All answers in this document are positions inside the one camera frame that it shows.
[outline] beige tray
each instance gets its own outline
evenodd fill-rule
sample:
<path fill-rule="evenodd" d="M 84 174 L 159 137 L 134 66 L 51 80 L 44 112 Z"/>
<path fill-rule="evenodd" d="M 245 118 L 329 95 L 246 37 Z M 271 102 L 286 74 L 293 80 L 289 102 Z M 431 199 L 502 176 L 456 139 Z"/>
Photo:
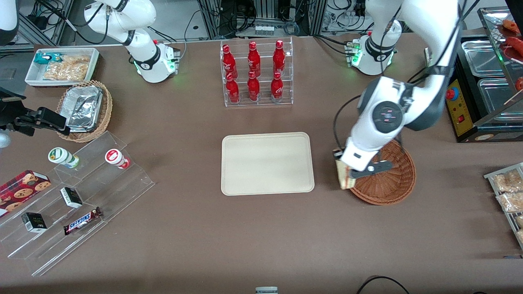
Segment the beige tray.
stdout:
<path fill-rule="evenodd" d="M 306 133 L 223 138 L 222 192 L 225 195 L 306 193 L 313 188 L 311 144 Z"/>

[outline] small box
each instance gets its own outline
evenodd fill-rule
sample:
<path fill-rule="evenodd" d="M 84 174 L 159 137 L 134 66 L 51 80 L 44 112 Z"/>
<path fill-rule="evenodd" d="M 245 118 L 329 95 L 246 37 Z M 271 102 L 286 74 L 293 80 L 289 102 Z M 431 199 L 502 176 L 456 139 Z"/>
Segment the small box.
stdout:
<path fill-rule="evenodd" d="M 63 187 L 60 189 L 60 193 L 65 200 L 65 205 L 72 208 L 80 208 L 82 206 L 82 200 L 75 189 Z"/>
<path fill-rule="evenodd" d="M 3 184 L 0 186 L 0 218 L 49 186 L 48 177 L 29 170 Z"/>
<path fill-rule="evenodd" d="M 26 229 L 30 233 L 41 233 L 47 230 L 46 223 L 39 213 L 26 212 L 22 214 L 22 221 L 26 225 Z"/>

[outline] white tray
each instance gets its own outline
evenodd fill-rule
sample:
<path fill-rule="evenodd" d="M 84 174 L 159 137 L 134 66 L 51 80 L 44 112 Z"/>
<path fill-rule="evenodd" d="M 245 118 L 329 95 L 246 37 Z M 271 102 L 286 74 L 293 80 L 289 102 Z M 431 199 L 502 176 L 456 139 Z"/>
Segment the white tray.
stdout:
<path fill-rule="evenodd" d="M 311 144 L 306 133 L 230 135 L 223 139 L 225 195 L 306 193 L 312 189 Z"/>
<path fill-rule="evenodd" d="M 42 53 L 63 53 L 67 55 L 89 55 L 91 60 L 89 61 L 89 67 L 83 81 L 50 81 L 44 80 L 43 74 L 46 72 L 47 64 L 38 64 L 31 62 L 31 66 L 27 71 L 26 83 L 36 87 L 60 87 L 60 86 L 72 86 L 81 82 L 90 81 L 95 71 L 96 62 L 100 53 L 94 48 L 46 48 L 38 49 L 35 55 L 39 52 Z"/>

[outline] aluminum foil container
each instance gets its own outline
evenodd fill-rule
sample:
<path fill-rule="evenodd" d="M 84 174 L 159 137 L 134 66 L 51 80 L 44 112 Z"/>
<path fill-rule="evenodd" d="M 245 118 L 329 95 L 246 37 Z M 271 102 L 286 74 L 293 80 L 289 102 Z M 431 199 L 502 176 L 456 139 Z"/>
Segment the aluminum foil container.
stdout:
<path fill-rule="evenodd" d="M 71 88 L 65 93 L 60 115 L 66 118 L 71 132 L 96 129 L 104 92 L 97 86 Z"/>

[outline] acrylic bottle rack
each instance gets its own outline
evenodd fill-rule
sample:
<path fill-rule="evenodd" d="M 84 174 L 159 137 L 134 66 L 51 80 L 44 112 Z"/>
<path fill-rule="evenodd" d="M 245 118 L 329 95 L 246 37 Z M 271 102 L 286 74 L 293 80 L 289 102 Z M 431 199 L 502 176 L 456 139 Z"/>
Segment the acrylic bottle rack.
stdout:
<path fill-rule="evenodd" d="M 280 103 L 273 103 L 271 100 L 270 83 L 273 78 L 272 68 L 272 55 L 276 48 L 276 41 L 283 41 L 283 50 L 285 52 L 285 69 L 282 73 L 281 80 L 283 82 L 283 98 Z M 249 92 L 247 88 L 247 81 L 249 80 L 249 64 L 247 56 L 249 55 L 249 41 L 255 41 L 258 52 L 261 59 L 261 76 L 258 77 L 260 82 L 260 98 L 257 102 L 253 102 L 249 99 Z M 238 71 L 238 78 L 236 83 L 240 90 L 240 103 L 232 104 L 227 95 L 225 88 L 225 70 L 223 68 L 223 45 L 229 45 L 231 53 L 236 60 L 236 70 Z M 238 39 L 238 40 L 225 40 L 221 42 L 220 46 L 220 67 L 222 69 L 222 84 L 223 84 L 223 97 L 225 106 L 257 106 L 257 105 L 288 105 L 294 101 L 293 97 L 293 48 L 292 38 L 260 38 L 260 39 Z"/>

